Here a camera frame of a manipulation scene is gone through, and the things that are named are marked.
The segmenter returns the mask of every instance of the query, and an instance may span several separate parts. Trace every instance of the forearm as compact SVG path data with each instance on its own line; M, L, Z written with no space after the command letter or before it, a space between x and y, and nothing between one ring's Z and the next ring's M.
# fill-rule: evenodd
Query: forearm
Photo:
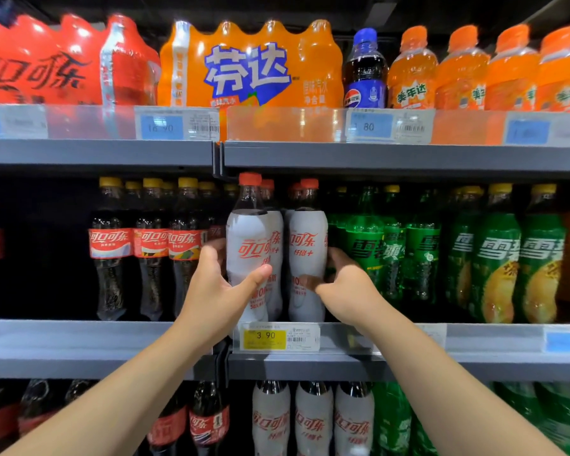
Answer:
M441 456L561 456L524 417L382 302L367 332Z
M183 328L169 329L3 454L131 456L204 353L191 330Z

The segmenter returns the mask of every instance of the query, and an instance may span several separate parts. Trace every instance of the yellow price tag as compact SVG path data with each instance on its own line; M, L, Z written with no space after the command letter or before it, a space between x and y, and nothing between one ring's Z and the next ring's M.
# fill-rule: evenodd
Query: yellow price tag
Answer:
M285 329L246 329L243 333L245 350L285 350L287 331Z

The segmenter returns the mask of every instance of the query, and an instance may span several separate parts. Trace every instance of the store shelf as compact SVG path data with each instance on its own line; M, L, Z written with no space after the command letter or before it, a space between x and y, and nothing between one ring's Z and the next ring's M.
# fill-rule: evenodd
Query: store shelf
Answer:
M171 326L152 322L0 320L0 377L101 379ZM187 380L214 380L213 355L203 356Z
M570 179L570 148L544 146L386 145L226 142L225 168L296 168L396 175L548 175Z
M211 167L211 141L0 139L0 165Z
M324 330L313 353L249 352L228 356L228 379L389 381L394 378L373 348L360 346L351 327ZM431 325L424 325L431 331ZM561 335L564 341L552 334ZM447 324L445 349L481 381L570 381L570 325Z

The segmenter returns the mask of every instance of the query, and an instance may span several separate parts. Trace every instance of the white coca-cola bottle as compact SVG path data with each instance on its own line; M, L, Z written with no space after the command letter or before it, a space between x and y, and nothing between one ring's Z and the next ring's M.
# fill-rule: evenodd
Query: white coca-cola bottle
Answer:
M340 383L335 393L335 456L369 454L374 432L374 395L366 383Z
M284 381L258 381L252 400L255 456L287 456L289 386Z
M262 176L258 173L241 173L239 183L239 199L226 223L226 272L232 286L241 283L262 264L270 264L272 236L268 214L259 193ZM251 296L240 322L267 321L264 282Z
M272 236L270 239L270 265L272 274L266 283L266 310L268 321L275 322L281 316L283 310L283 298L281 296L281 266L283 260L282 238L283 217L276 206L274 199L275 182L272 179L262 179L262 201L268 211L268 220Z
M300 183L300 205L289 222L289 319L292 322L323 322L325 306L317 293L300 284L300 276L323 278L325 275L327 217L317 204L319 181L302 179Z
M298 456L329 456L334 394L323 381L301 382L295 391Z
M302 194L302 186L299 182L291 184L288 190L288 204L286 208L281 210L283 215L283 268L285 273L285 285L283 285L283 292L285 293L285 298L289 301L289 296L291 293L291 270L289 270L289 222L291 221L291 216L294 214L295 209L298 207L300 202L300 196Z

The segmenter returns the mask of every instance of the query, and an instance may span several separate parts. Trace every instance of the blue price tag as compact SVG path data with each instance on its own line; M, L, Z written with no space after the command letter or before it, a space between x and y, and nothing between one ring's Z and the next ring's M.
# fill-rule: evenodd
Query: blue price tag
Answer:
M570 354L570 332L565 332L565 331L546 332L545 352Z
M183 140L183 119L177 115L140 115L143 140Z
M350 139L392 139L393 115L352 111Z
M545 145L551 122L541 120L511 120L505 143L516 145Z

